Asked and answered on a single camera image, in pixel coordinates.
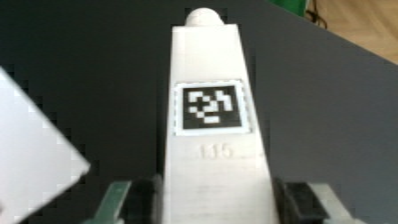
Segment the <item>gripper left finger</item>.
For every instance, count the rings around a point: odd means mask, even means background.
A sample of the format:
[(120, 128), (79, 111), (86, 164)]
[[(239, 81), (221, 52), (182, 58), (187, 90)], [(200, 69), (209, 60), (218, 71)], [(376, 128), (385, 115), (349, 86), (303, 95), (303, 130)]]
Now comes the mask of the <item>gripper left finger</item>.
[(113, 181), (86, 224), (159, 224), (161, 177)]

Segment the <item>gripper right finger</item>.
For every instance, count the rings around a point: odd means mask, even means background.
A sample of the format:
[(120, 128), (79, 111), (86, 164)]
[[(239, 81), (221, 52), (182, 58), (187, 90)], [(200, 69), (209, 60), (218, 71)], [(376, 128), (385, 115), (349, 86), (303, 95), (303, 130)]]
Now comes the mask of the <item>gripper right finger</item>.
[(356, 219), (324, 183), (273, 179), (280, 224), (367, 224)]

